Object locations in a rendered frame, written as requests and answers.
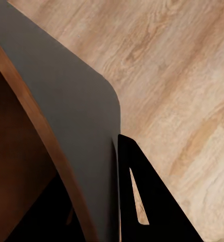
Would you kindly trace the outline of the trash can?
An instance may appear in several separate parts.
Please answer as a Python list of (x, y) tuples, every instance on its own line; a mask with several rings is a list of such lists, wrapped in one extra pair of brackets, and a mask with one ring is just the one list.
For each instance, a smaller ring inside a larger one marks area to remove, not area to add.
[(110, 82), (0, 0), (0, 242), (59, 174), (86, 242), (121, 242), (118, 134)]

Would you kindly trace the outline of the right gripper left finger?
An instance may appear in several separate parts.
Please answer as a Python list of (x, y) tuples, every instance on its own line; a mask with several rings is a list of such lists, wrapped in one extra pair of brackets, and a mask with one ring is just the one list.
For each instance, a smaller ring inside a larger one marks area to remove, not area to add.
[(5, 242), (86, 242), (58, 173), (51, 179)]

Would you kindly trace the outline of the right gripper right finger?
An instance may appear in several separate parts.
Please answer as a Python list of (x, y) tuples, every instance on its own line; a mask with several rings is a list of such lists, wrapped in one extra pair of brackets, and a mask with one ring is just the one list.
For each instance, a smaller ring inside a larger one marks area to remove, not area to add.
[[(121, 242), (204, 242), (137, 143), (118, 134)], [(149, 225), (138, 222), (130, 168)]]

